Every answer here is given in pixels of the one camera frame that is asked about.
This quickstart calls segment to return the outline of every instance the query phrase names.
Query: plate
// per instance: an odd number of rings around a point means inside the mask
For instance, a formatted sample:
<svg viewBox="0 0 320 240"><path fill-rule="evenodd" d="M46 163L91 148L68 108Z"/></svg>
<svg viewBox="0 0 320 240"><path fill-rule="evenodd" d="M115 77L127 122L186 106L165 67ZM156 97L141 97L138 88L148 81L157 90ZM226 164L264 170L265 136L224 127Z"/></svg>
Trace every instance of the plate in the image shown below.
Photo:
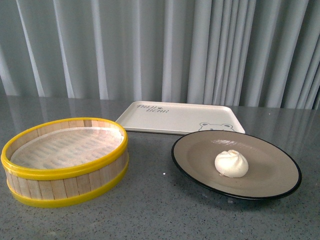
<svg viewBox="0 0 320 240"><path fill-rule="evenodd" d="M249 170L243 177L221 176L216 170L216 156L230 149L248 161ZM234 198L283 198L297 190L302 181L299 166L287 153L239 132L209 130L187 134L174 143L172 158L178 169L196 183Z"/></svg>
<svg viewBox="0 0 320 240"><path fill-rule="evenodd" d="M203 130L245 133L226 106L135 101L116 120L127 131L185 135Z"/></svg>

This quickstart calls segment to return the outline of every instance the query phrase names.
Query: table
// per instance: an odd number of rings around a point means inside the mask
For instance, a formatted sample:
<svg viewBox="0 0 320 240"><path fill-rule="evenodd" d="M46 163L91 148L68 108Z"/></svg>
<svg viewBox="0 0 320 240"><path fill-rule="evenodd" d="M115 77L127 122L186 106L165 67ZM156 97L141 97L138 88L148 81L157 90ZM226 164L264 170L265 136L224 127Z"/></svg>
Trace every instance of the table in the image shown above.
<svg viewBox="0 0 320 240"><path fill-rule="evenodd" d="M73 117L115 121L131 102L0 96L0 147L39 124ZM183 175L171 148L181 135L128 132L129 168L93 200L36 208L15 200L0 168L0 239L318 239L320 111L230 107L246 133L287 152L302 171L300 188L268 201L230 198Z"/></svg>

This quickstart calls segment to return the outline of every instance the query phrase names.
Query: white tray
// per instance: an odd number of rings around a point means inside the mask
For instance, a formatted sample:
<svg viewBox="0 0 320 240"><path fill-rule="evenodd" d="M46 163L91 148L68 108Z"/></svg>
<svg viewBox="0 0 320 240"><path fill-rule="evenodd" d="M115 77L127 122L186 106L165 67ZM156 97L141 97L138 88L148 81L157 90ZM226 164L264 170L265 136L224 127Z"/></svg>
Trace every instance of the white tray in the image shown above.
<svg viewBox="0 0 320 240"><path fill-rule="evenodd" d="M135 101L116 120L128 131L185 135L203 130L245 133L229 107Z"/></svg>

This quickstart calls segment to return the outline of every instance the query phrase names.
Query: curtain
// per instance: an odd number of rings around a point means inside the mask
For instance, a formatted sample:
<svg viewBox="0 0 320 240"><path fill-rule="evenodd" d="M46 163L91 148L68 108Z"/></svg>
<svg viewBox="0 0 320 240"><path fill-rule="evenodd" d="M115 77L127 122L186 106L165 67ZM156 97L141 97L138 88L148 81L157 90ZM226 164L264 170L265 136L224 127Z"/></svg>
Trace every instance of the curtain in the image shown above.
<svg viewBox="0 0 320 240"><path fill-rule="evenodd" d="M320 0L1 0L0 94L318 109Z"/></svg>

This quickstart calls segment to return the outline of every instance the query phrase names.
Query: steamer basket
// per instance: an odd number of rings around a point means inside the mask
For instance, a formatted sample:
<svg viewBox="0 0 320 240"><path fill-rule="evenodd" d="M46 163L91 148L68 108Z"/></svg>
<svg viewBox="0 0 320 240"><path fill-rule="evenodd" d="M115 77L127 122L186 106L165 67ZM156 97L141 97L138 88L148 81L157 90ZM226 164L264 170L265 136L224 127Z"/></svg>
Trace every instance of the steamer basket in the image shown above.
<svg viewBox="0 0 320 240"><path fill-rule="evenodd" d="M18 134L4 146L1 162L14 198L33 207L58 208L113 188L128 169L127 147L125 129L113 121L68 118Z"/></svg>

